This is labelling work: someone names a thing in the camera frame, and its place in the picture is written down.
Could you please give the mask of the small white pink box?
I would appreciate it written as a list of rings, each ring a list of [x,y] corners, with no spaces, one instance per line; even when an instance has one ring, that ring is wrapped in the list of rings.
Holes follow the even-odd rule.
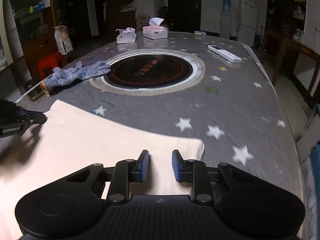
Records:
[[[117,44],[135,43],[137,35],[134,28],[117,29],[117,31],[119,31]]]

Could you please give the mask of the water dispenser with bottle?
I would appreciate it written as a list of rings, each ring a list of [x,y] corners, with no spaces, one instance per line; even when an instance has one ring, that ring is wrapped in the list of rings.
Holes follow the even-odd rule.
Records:
[[[232,30],[231,0],[222,0],[220,16],[220,37],[229,39]]]

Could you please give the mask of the black smartphone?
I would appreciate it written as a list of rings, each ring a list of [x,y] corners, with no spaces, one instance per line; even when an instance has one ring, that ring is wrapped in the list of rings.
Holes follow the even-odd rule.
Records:
[[[43,96],[45,93],[42,90],[42,88],[40,86],[35,87],[34,89],[32,89],[30,91],[30,93],[28,94],[30,100],[32,102],[36,101],[37,99],[39,99],[41,96]]]

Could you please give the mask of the cream sweatshirt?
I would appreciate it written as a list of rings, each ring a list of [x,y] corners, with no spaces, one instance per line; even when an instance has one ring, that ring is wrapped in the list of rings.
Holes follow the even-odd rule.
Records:
[[[199,139],[170,137],[121,125],[56,100],[47,121],[23,135],[1,139],[1,239],[22,235],[15,218],[17,202],[29,192],[94,163],[114,166],[124,159],[150,154],[148,175],[131,186],[132,194],[189,194],[188,183],[178,183],[172,152],[201,160]]]

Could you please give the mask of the white refrigerator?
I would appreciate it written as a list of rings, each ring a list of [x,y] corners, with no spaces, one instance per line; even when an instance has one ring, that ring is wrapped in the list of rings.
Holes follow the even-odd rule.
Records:
[[[240,25],[238,41],[252,47],[258,21],[258,4],[252,0],[240,2]]]

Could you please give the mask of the glass kettle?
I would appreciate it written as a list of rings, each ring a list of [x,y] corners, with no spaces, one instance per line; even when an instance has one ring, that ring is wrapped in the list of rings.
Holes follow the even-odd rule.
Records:
[[[302,36],[303,36],[303,32],[299,29],[296,29],[294,34],[293,34],[293,37],[292,39],[297,41],[297,42],[300,42],[302,40]]]

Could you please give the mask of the small green packet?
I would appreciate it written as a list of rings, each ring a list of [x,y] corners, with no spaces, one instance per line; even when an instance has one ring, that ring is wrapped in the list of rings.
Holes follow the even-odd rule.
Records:
[[[204,31],[194,31],[194,34],[196,36],[206,36],[206,32],[204,32]]]

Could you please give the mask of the dark shelf cabinet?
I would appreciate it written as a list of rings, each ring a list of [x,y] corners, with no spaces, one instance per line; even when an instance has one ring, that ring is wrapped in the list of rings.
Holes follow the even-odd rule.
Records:
[[[267,0],[265,38],[285,35],[290,38],[296,29],[304,33],[306,0]]]

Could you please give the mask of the pink tissue box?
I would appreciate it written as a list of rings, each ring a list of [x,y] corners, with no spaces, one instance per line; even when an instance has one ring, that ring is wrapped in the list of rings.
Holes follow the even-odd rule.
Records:
[[[149,20],[149,25],[143,27],[143,36],[152,40],[158,40],[168,37],[168,29],[161,26],[164,20],[162,18],[153,17]]]

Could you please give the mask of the round induction cooktop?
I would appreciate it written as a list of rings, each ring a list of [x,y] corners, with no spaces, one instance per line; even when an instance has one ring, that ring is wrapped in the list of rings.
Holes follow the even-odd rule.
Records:
[[[156,96],[191,88],[204,77],[205,64],[197,56],[168,49],[137,49],[108,60],[110,72],[91,78],[102,90],[130,96]]]

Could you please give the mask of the blue sofa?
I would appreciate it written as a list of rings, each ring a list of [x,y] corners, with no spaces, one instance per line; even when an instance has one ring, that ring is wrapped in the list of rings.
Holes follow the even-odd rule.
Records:
[[[319,239],[319,104],[306,123],[303,136],[297,142],[304,185],[306,209],[302,239]]]

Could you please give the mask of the white paper bag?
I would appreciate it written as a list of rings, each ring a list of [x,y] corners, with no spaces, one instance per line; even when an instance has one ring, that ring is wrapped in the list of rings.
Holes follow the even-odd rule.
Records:
[[[54,37],[56,40],[58,51],[62,55],[66,55],[73,50],[72,43],[68,34],[68,29],[66,26],[60,25],[54,27]]]

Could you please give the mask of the white remote control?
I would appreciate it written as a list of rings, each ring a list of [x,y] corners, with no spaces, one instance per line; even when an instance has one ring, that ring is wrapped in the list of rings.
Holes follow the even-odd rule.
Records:
[[[219,46],[208,45],[208,49],[231,63],[242,63],[242,58]]]

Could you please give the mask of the dark wooden side table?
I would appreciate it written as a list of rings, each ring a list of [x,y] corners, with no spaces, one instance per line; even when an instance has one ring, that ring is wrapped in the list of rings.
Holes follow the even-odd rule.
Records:
[[[270,37],[278,45],[272,85],[285,76],[310,108],[319,104],[319,54],[288,36],[270,33]]]

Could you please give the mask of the blue knit work glove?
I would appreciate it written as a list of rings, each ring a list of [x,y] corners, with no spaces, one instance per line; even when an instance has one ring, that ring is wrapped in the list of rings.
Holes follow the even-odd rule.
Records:
[[[51,76],[40,82],[40,87],[46,94],[50,94],[55,87],[64,87],[70,85],[76,80],[87,80],[108,74],[111,71],[111,66],[105,61],[97,61],[96,63],[83,66],[81,61],[78,61],[75,67],[61,69],[55,67]]]

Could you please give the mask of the red plastic stool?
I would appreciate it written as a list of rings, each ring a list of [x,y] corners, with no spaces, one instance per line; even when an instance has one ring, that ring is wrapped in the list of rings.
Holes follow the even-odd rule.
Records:
[[[55,67],[62,68],[66,65],[67,62],[60,52],[55,52],[48,55],[38,63],[38,70],[41,80],[52,74]]]

